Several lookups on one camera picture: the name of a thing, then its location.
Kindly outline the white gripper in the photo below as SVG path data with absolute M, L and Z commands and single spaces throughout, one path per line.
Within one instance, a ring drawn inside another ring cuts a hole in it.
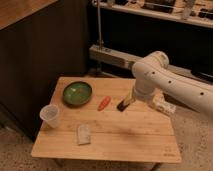
M 136 100 L 148 102 L 154 98 L 154 88 L 153 87 L 133 87 L 132 95 L 129 94 L 124 98 L 124 105 L 129 105 Z

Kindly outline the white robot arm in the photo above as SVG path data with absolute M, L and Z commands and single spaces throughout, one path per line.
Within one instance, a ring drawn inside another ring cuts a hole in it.
M 135 84 L 124 105 L 132 100 L 151 101 L 158 88 L 190 108 L 213 116 L 213 85 L 175 74 L 168 70 L 168 65 L 169 58 L 162 51 L 136 61 L 132 66 Z

